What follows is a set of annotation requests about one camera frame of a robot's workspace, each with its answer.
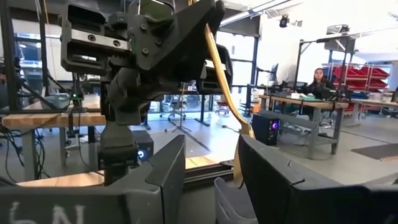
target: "blue light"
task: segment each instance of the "blue light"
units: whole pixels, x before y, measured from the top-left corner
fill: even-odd
[[[147,154],[147,151],[145,151],[145,150],[143,150],[143,149],[139,149],[139,150],[138,150],[138,158],[139,158],[139,159],[145,159],[146,154]]]
[[[272,129],[276,130],[279,127],[279,123],[277,121],[272,122]]]

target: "screw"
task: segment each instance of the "screw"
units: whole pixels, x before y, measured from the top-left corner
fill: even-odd
[[[142,53],[143,53],[144,55],[147,55],[147,54],[149,53],[149,50],[148,50],[148,49],[143,49],[143,50],[142,50]]]

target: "woman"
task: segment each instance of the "woman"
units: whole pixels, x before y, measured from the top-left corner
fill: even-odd
[[[325,78],[322,68],[317,68],[313,74],[313,82],[307,87],[307,94],[312,93],[315,98],[322,98],[325,90],[335,90],[334,84]]]

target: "floor mat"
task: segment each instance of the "floor mat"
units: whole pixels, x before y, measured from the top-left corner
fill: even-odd
[[[364,147],[359,149],[352,149],[351,151],[372,159],[380,160],[382,162],[398,159],[398,144],[385,144],[381,146]]]

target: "wooden tabletop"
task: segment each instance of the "wooden tabletop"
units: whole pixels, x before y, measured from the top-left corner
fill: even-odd
[[[100,96],[85,95],[83,107],[89,109],[100,108]],[[24,110],[41,110],[41,102],[36,102]],[[81,113],[73,115],[73,124],[81,126],[104,125],[105,117],[101,113]],[[56,128],[68,126],[68,114],[11,114],[2,119],[2,125],[9,129]]]
[[[194,169],[197,167],[211,166],[219,164],[222,161],[233,159],[233,154],[228,156],[216,156],[210,154],[207,156],[198,156],[185,159],[185,170]],[[53,177],[42,180],[33,180],[28,182],[18,183],[23,187],[87,187],[94,185],[101,185],[104,182],[102,175],[95,172],[66,175],[63,177]]]
[[[282,97],[282,96],[274,96],[274,95],[262,95],[259,96],[262,99],[269,99],[272,98],[272,100],[280,101],[280,102],[286,102],[286,103],[292,103],[296,105],[303,105],[303,106],[310,106],[313,108],[320,108],[324,110],[332,110],[334,109],[345,109],[348,107],[348,103],[343,103],[343,102],[329,102],[329,101],[305,101],[301,99],[293,99],[289,96]]]
[[[368,105],[368,106],[389,106],[393,108],[398,108],[398,103],[391,102],[391,101],[380,101],[380,100],[365,100],[365,99],[351,99],[351,102],[353,103],[359,103],[362,105]]]

